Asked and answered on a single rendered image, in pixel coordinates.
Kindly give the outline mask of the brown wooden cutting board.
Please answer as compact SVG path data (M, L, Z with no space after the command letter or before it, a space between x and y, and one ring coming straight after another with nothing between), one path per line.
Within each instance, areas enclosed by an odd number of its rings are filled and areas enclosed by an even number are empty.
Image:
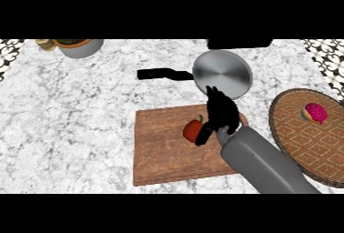
M196 147L183 137L186 124L204 116L207 105L139 110L134 124L133 185L151 185L235 174L220 156L213 134Z

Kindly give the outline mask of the black appliance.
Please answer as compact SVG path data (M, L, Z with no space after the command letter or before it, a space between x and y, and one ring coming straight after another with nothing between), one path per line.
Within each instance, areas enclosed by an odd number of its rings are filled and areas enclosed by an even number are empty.
M267 47L272 44L272 39L208 39L207 47L210 49L236 49Z

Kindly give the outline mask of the grey pot with plant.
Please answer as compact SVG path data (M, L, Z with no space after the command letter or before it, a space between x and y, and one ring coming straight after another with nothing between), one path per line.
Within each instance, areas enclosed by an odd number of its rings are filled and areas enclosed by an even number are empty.
M77 59L92 56L103 45L102 39L69 39L68 44L53 39L53 42L65 56Z

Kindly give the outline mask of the small tan object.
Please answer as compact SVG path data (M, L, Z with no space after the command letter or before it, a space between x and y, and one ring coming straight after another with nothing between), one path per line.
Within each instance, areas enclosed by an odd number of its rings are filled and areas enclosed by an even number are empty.
M44 51L53 51L56 48L56 44L52 39L37 39L35 43Z

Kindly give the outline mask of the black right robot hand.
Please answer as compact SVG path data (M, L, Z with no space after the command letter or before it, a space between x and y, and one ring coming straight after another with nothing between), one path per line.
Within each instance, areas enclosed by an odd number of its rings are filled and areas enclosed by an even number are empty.
M196 136L195 145L202 146L213 132L223 127L227 128L227 135L232 135L239 127L239 110L232 99L217 90L214 86L207 86L207 113L208 121L202 124Z

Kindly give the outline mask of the round brown woven placemat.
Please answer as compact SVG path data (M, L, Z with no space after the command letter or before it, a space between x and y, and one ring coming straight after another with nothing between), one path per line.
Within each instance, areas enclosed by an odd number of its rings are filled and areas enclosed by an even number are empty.
M309 103L319 104L323 123L303 117ZM292 88L275 98L269 125L281 151L294 159L304 174L331 187L344 188L344 106L326 94Z

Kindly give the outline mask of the red bell pepper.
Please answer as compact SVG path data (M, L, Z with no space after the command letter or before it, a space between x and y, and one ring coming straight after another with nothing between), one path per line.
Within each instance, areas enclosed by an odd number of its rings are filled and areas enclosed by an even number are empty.
M196 136L202 129L202 123L204 123L204 116L199 116L199 118L190 120L185 126L183 137L190 143L196 141Z

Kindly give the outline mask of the pink frosted cupcake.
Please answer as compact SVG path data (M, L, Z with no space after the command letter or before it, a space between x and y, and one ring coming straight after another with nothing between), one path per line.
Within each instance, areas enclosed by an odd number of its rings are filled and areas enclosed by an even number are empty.
M309 121L316 122L319 124L322 124L328 118L325 108L317 103L306 104L301 113Z

